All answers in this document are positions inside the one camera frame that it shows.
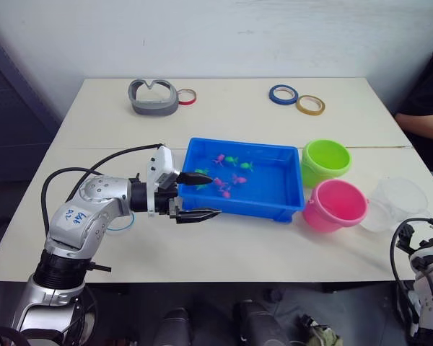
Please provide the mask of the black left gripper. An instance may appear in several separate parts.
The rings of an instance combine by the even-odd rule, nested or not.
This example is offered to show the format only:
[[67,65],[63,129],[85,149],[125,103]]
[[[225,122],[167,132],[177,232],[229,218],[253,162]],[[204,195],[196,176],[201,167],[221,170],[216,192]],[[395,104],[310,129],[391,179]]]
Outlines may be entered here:
[[200,223],[218,216],[222,211],[213,208],[195,208],[181,210],[181,199],[178,197],[178,184],[196,186],[207,185],[214,180],[199,172],[181,172],[169,187],[158,187],[154,193],[154,209],[160,215],[175,219],[177,224]]

